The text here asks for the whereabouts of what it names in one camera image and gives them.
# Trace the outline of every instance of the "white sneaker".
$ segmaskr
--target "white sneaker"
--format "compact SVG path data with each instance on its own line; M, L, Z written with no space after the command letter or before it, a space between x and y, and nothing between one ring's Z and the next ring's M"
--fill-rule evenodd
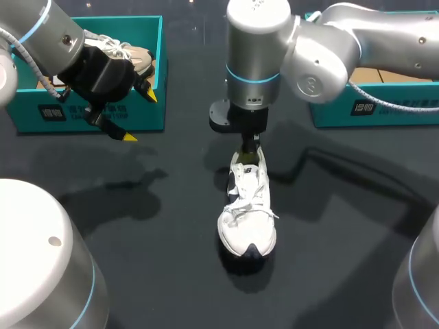
M129 60L134 65L134 70L142 77L147 78L154 73L152 66L153 55L145 48L133 47L128 42L120 42L103 34L97 35L84 30L85 45L101 49L112 59Z
M259 164L237 163L239 153L230 164L227 195L230 204L218 218L218 233L226 249L238 257L262 258L276 245L274 218L270 209L267 165L261 147Z

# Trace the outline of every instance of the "shoe toe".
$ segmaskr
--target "shoe toe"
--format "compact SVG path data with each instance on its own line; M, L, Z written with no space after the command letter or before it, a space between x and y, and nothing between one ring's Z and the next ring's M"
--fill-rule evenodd
M274 226L267 219L252 220L252 225L240 223L238 225L223 223L220 236L226 248L237 256L248 255L250 258L266 256L273 249L276 232Z

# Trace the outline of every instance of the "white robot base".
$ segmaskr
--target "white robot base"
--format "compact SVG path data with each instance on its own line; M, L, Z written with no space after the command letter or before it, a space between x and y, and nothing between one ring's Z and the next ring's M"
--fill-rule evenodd
M103 329L104 277L48 192L0 180L0 328Z

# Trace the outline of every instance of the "black table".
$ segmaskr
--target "black table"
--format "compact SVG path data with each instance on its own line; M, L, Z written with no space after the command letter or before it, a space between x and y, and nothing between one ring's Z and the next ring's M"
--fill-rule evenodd
M216 223L240 136L208 125L210 104L225 96L227 0L57 2L71 16L165 17L163 133L136 134L138 143L17 136L0 112L0 176L35 183L67 209L106 278L110 329L384 327L393 277L439 201L439 128L317 130L283 86L261 137L280 216L276 252L260 272L237 273L219 251Z

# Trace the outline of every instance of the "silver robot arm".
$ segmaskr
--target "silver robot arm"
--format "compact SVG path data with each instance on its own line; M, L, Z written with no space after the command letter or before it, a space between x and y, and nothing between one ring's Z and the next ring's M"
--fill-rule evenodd
M82 29L52 0L2 1L0 28L0 106L12 100L18 82L9 54L13 45L10 36L19 40L47 76L68 69L84 46ZM13 50L21 57L16 48Z
M122 100L133 88L147 101L154 101L148 95L149 83L136 73L131 61L85 47L83 29L53 0L3 0L0 8L0 106L12 100L17 88L12 50L58 101L65 101L70 89L86 100L88 124L113 139L136 141L102 114L107 103ZM63 94L44 77L55 75L68 86Z
M287 0L230 0L227 17L231 107L267 108L280 76L312 103L334 100L356 67L439 78L439 19L430 14L337 3L306 21Z

